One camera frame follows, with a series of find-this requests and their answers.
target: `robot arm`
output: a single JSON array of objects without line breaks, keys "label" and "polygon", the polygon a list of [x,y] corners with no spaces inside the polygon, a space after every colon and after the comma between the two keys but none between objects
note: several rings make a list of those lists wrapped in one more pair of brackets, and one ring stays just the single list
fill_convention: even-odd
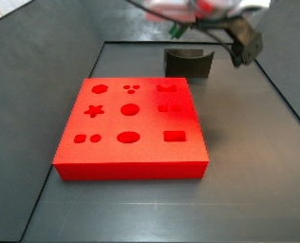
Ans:
[{"label": "robot arm", "polygon": [[[142,6],[150,21],[170,20],[172,38],[180,38],[189,28],[211,35],[229,51],[235,67],[251,65],[263,52],[263,35],[249,25],[247,17],[268,10],[271,0],[145,0]],[[212,29],[224,29],[235,40],[232,48],[216,37]]]}]

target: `red foam block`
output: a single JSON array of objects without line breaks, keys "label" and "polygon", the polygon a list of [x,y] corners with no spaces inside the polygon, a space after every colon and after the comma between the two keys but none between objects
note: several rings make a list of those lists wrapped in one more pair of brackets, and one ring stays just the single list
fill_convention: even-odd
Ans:
[{"label": "red foam block", "polygon": [[209,155],[186,79],[86,79],[53,163],[64,180],[201,178]]}]

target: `shape hole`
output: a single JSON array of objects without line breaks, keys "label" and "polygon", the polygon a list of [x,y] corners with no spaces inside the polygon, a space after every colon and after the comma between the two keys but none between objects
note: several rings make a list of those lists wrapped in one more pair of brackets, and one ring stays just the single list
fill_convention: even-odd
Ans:
[{"label": "shape hole", "polygon": [[92,142],[98,142],[101,139],[102,139],[102,137],[101,137],[100,134],[94,134],[94,135],[90,137],[90,141],[92,141]]},{"label": "shape hole", "polygon": [[165,141],[186,141],[186,132],[185,131],[164,131],[164,140]]},{"label": "shape hole", "polygon": [[108,90],[109,90],[109,87],[104,84],[100,84],[93,87],[92,92],[96,94],[102,94],[102,93],[106,93]]},{"label": "shape hole", "polygon": [[182,106],[180,106],[180,105],[173,105],[173,106],[172,106],[172,110],[173,110],[174,112],[180,112],[180,111],[182,111]]},{"label": "shape hole", "polygon": [[168,112],[168,105],[158,105],[160,112]]},{"label": "shape hole", "polygon": [[176,84],[169,85],[169,86],[162,86],[161,84],[158,84],[157,85],[157,91],[158,92],[176,92],[177,86],[176,86]]},{"label": "shape hole", "polygon": [[121,108],[121,112],[125,116],[134,116],[138,111],[140,107],[134,103],[128,103]]},{"label": "shape hole", "polygon": [[96,118],[97,115],[105,114],[105,111],[102,110],[102,108],[104,108],[104,105],[98,105],[98,106],[90,105],[89,110],[85,112],[85,114],[90,114],[90,117]]},{"label": "shape hole", "polygon": [[117,136],[117,140],[122,143],[134,143],[140,140],[140,134],[137,132],[124,132]]},{"label": "shape hole", "polygon": [[76,137],[74,137],[74,142],[76,143],[84,143],[85,141],[86,141],[86,135],[85,134],[78,134],[78,135],[76,135]]}]

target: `star-shaped hole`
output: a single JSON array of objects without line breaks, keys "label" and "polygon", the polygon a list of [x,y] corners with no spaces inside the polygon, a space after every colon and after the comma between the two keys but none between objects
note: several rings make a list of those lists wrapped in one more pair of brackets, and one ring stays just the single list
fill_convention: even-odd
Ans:
[{"label": "star-shaped hole", "polygon": [[90,117],[94,118],[98,114],[105,114],[105,111],[102,110],[104,105],[90,105],[89,110],[85,112],[85,114],[90,114]]}]

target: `gray table surface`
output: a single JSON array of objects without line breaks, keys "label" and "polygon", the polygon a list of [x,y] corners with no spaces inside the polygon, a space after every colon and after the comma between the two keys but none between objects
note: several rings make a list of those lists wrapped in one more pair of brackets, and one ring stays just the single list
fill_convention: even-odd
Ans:
[{"label": "gray table surface", "polygon": [[300,1],[277,1],[260,23],[264,53],[259,57],[277,88],[300,116]]},{"label": "gray table surface", "polygon": [[25,233],[70,106],[105,43],[88,7],[41,0],[0,20],[0,241]]},{"label": "gray table surface", "polygon": [[300,121],[256,65],[219,46],[106,44],[93,77],[162,76],[164,49],[216,51],[189,80],[212,163],[201,180],[64,182],[53,170],[25,242],[300,241]]}]

